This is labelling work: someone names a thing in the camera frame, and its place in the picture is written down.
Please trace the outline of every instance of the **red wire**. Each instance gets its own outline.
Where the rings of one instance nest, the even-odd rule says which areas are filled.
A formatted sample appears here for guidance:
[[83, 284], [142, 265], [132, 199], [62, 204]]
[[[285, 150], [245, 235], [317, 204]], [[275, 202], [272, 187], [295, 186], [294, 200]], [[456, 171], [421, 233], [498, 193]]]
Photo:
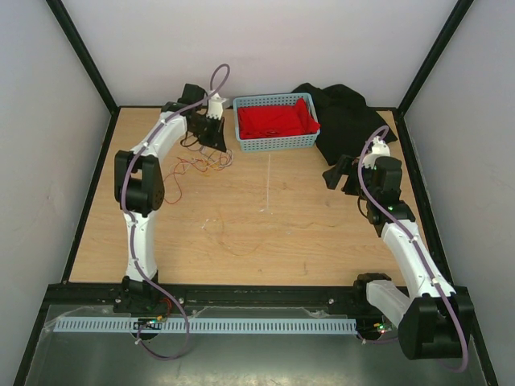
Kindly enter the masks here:
[[[194, 160], [193, 162], [188, 161], [188, 160], [186, 160], [186, 159], [182, 159], [182, 158], [180, 158], [180, 157], [177, 157], [177, 159], [178, 159], [178, 160], [180, 160], [180, 162], [178, 162], [178, 163], [175, 165], [175, 167], [174, 167], [174, 171], [172, 171], [169, 175], [167, 175], [167, 176], [164, 178], [164, 180], [163, 180], [163, 183], [165, 183], [165, 182], [167, 181], [168, 177], [170, 177], [171, 175], [173, 175], [173, 176], [174, 176], [175, 183], [177, 184], [177, 187], [179, 188], [179, 198], [178, 198], [178, 199], [176, 199], [175, 201], [172, 201], [172, 202], [171, 202], [171, 201], [168, 201], [166, 197], [164, 198], [164, 201], [165, 201], [166, 203], [169, 203], [170, 205], [173, 205], [174, 203], [178, 203], [178, 202], [180, 201], [180, 199], [182, 199], [182, 198], [183, 198], [183, 190], [181, 189], [181, 187], [180, 187], [180, 185], [179, 185], [179, 181], [177, 181], [177, 177], [176, 177], [176, 175], [184, 175], [184, 174], [186, 173], [186, 167], [184, 167], [184, 164], [185, 164], [185, 163], [189, 163], [190, 165], [192, 165], [193, 167], [195, 167], [195, 168], [196, 168], [199, 172], [201, 172], [201, 173], [205, 173], [206, 171], [208, 171], [208, 167], [207, 167], [207, 166], [206, 166], [206, 168], [205, 168], [204, 170], [202, 170], [202, 169], [200, 169], [199, 167], [197, 167], [197, 165], [196, 165], [196, 164], [197, 164], [198, 162], [201, 162], [201, 160], [199, 160], [199, 159], [196, 159], [196, 160]], [[182, 166], [182, 167], [183, 167], [183, 171], [182, 171], [182, 172], [178, 172], [178, 171], [177, 171], [177, 167], [178, 167], [178, 166]]]

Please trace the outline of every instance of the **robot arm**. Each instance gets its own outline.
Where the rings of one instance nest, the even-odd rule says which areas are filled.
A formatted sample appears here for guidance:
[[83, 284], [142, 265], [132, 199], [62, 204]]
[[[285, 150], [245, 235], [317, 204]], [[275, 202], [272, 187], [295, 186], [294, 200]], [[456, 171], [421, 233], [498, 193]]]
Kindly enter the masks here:
[[[144, 274], [157, 282], [158, 268], [154, 256], [154, 230], [157, 210], [164, 201], [164, 184], [160, 163], [169, 153], [171, 147], [186, 132], [197, 138], [202, 146], [212, 147], [226, 151], [223, 137], [224, 98], [216, 93], [208, 102], [208, 111], [205, 115], [195, 110], [184, 115], [169, 117], [186, 105], [200, 101], [205, 91], [199, 86], [187, 84], [183, 96], [178, 102], [169, 102], [163, 106], [159, 119], [154, 128], [143, 140], [130, 151], [120, 150], [115, 157], [115, 190], [114, 195], [118, 202], [122, 197], [122, 184], [129, 163], [133, 156], [143, 150], [138, 158], [133, 173], [141, 171], [141, 178], [131, 177], [126, 193], [126, 206], [129, 213], [124, 213], [127, 228], [129, 259], [124, 283], [127, 289], [143, 285], [142, 275], [136, 269], [131, 256], [131, 245], [134, 246], [135, 256]], [[134, 239], [131, 240], [133, 225]]]
[[[451, 303], [467, 341], [474, 308], [470, 298], [457, 294], [439, 272], [422, 242], [413, 212], [400, 200], [401, 166], [399, 160], [390, 157], [388, 146], [380, 138], [374, 138], [372, 149], [363, 158], [363, 181], [369, 194], [397, 223], [363, 196], [354, 158], [342, 156], [336, 166], [323, 174], [328, 188], [332, 189], [336, 188], [341, 175], [348, 175], [342, 191], [366, 200], [367, 219], [394, 255], [409, 296], [383, 273], [361, 274], [354, 287], [363, 301], [378, 308], [397, 327], [399, 343], [408, 359], [460, 357], [462, 350], [454, 323], [435, 283], [439, 283], [443, 295]], [[420, 248], [420, 254], [434, 274], [434, 279], [430, 277], [416, 248]]]

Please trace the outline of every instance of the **wooden table surface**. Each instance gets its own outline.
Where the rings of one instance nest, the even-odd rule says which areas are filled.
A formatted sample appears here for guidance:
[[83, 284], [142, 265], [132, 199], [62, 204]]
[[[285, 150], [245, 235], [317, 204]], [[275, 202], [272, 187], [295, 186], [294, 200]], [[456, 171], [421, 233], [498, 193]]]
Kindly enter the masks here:
[[[397, 132], [391, 112], [379, 112]], [[125, 221], [113, 195], [113, 160], [147, 134], [158, 109], [122, 109], [72, 270], [74, 282], [120, 282], [127, 266]], [[309, 149], [242, 153], [233, 111], [225, 112], [231, 167], [177, 176], [182, 199], [163, 203], [157, 216], [159, 281], [176, 284], [351, 285], [359, 273], [382, 272], [398, 285], [398, 266], [357, 210], [356, 196], [325, 187], [329, 167]], [[402, 196], [418, 217], [399, 142]], [[161, 165], [163, 176], [182, 158], [199, 157], [177, 142]], [[166, 197], [179, 196], [170, 177]]]

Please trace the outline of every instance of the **white enclosure panel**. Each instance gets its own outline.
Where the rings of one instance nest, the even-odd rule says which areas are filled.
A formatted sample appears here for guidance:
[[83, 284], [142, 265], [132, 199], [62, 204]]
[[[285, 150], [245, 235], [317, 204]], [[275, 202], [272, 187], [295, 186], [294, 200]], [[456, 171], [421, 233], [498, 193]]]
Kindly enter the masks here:
[[515, 356], [515, 2], [476, 1], [406, 120], [457, 284], [499, 384]]
[[64, 0], [115, 100], [161, 105], [185, 82], [224, 96], [343, 83], [398, 106], [455, 0]]
[[63, 273], [109, 114], [45, 2], [0, 12], [0, 384]]

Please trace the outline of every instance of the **purple cable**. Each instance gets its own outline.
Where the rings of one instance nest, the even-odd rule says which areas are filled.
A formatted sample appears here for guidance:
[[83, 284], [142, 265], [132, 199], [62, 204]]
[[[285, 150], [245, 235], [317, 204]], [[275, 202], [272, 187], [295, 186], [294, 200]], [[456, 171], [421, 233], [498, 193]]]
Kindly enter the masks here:
[[[436, 276], [431, 270], [431, 267], [429, 266], [429, 263], [426, 260], [426, 257], [424, 256], [424, 253], [422, 252], [422, 249], [420, 248], [420, 245], [416, 240], [414, 240], [413, 234], [410, 232], [408, 228], [406, 228], [399, 220], [397, 220], [395, 217], [393, 217], [388, 211], [386, 211], [373, 197], [370, 195], [369, 190], [365, 186], [365, 182], [363, 180], [363, 159], [365, 157], [365, 154], [367, 150], [369, 149], [370, 144], [373, 142], [373, 139], [378, 136], [380, 133], [381, 139], [386, 136], [388, 133], [389, 127], [387, 125], [381, 126], [379, 129], [374, 131], [372, 135], [369, 137], [367, 142], [365, 143], [365, 146], [363, 147], [363, 150], [361, 151], [360, 155], [360, 161], [358, 162], [357, 166], [357, 177], [360, 180], [360, 186], [369, 201], [377, 208], [379, 209], [386, 217], [388, 217], [394, 224], [396, 224], [412, 241], [413, 246], [415, 247], [415, 250], [417, 251], [418, 255], [420, 256], [420, 260], [424, 266], [424, 269], [427, 271], [427, 274], [429, 275], [429, 278], [431, 280], [435, 279]], [[445, 363], [442, 363], [442, 365], [451, 370], [452, 372], [464, 372], [468, 365], [468, 349], [467, 349], [467, 342], [465, 341], [465, 335], [461, 328], [461, 325], [459, 324], [458, 317], [456, 316], [456, 313], [452, 309], [451, 303], [445, 296], [445, 293], [443, 292], [442, 286], [439, 283], [435, 283], [435, 288], [438, 291], [440, 297], [443, 300], [443, 304], [445, 305], [445, 308], [447, 308], [447, 311], [449, 312], [449, 315], [451, 316], [452, 322], [454, 323], [454, 326], [456, 328], [456, 332], [458, 333], [459, 337], [459, 343], [461, 345], [461, 352], [462, 352], [462, 361], [461, 365], [458, 368], [451, 368], [447, 366]]]
[[185, 322], [185, 325], [186, 325], [186, 339], [184, 340], [184, 344], [182, 346], [182, 348], [174, 355], [171, 355], [171, 356], [163, 356], [163, 355], [160, 355], [160, 354], [156, 354], [155, 352], [153, 352], [150, 348], [148, 348], [145, 343], [139, 338], [139, 335], [141, 334], [141, 331], [144, 327], [144, 325], [141, 325], [138, 329], [138, 333], [136, 335], [136, 338], [137, 338], [137, 341], [136, 343], [141, 345], [145, 350], [146, 352], [148, 352], [148, 354], [150, 356], [152, 356], [153, 358], [155, 359], [158, 359], [158, 360], [173, 360], [173, 359], [177, 359], [179, 358], [181, 355], [183, 355], [185, 352], [186, 352], [186, 349], [187, 349], [187, 342], [189, 340], [189, 336], [190, 336], [190, 323], [189, 321], [187, 320], [187, 315], [186, 315], [186, 311], [184, 311], [184, 308], [180, 305], [180, 303], [177, 301], [177, 299], [175, 299], [169, 292], [167, 292], [164, 288], [160, 287], [159, 285], [155, 284], [150, 278], [148, 278], [145, 273], [143, 272], [142, 268], [140, 267], [139, 265], [139, 262], [138, 262], [138, 258], [136, 257], [136, 251], [135, 251], [135, 247], [134, 247], [134, 238], [135, 238], [135, 230], [136, 230], [136, 217], [134, 217], [134, 215], [129, 211], [127, 210], [127, 206], [126, 206], [126, 196], [127, 196], [127, 186], [129, 185], [129, 180], [130, 180], [130, 175], [131, 175], [131, 172], [132, 170], [134, 169], [134, 165], [136, 164], [136, 161], [138, 161], [138, 158], [143, 154], [143, 152], [148, 148], [148, 146], [152, 143], [152, 141], [154, 140], [155, 136], [163, 129], [163, 127], [169, 122], [171, 121], [174, 117], [177, 117], [178, 115], [180, 115], [181, 113], [189, 110], [189, 109], [193, 109], [195, 108], [196, 106], [199, 106], [199, 105], [202, 105], [204, 102], [206, 101], [209, 101], [209, 98], [211, 98], [212, 96], [214, 96], [217, 92], [220, 91], [220, 89], [224, 86], [225, 82], [227, 81], [227, 79], [229, 78], [229, 74], [231, 73], [231, 67], [228, 65], [228, 64], [221, 64], [220, 66], [218, 66], [214, 73], [212, 74], [211, 76], [211, 83], [213, 82], [214, 78], [215, 78], [215, 75], [222, 69], [222, 68], [227, 68], [227, 72], [225, 73], [225, 76], [224, 76], [224, 79], [220, 82], [220, 84], [216, 87], [215, 90], [213, 90], [211, 93], [209, 93], [204, 99], [196, 102], [196, 103], [193, 103], [191, 105], [188, 105], [186, 107], [183, 107], [182, 109], [179, 109], [177, 111], [175, 111], [173, 114], [171, 114], [169, 117], [167, 117], [164, 122], [161, 122], [155, 129], [154, 131], [152, 131], [152, 133], [150, 133], [150, 136], [148, 137], [148, 139], [146, 140], [146, 146], [142, 146], [142, 148], [140, 150], [138, 150], [138, 152], [133, 156], [133, 158], [130, 160], [129, 162], [129, 166], [127, 167], [127, 172], [126, 172], [126, 176], [125, 176], [125, 179], [123, 180], [123, 185], [122, 185], [122, 199], [121, 199], [121, 205], [122, 205], [122, 210], [124, 213], [126, 213], [131, 221], [133, 222], [133, 225], [132, 227], [130, 227], [130, 255], [132, 256], [133, 260], [134, 260], [134, 266], [136, 267], [136, 270], [138, 271], [138, 273], [142, 276], [143, 280], [145, 280], [147, 283], [149, 283], [150, 285], [152, 285], [154, 288], [156, 288], [159, 292], [161, 292], [162, 294], [164, 294], [165, 296], [167, 296], [168, 298], [170, 298], [170, 300], [172, 300], [174, 302], [174, 304], [177, 306], [177, 308], [179, 309], [179, 312], [183, 315], [183, 318], [184, 318], [184, 322]]

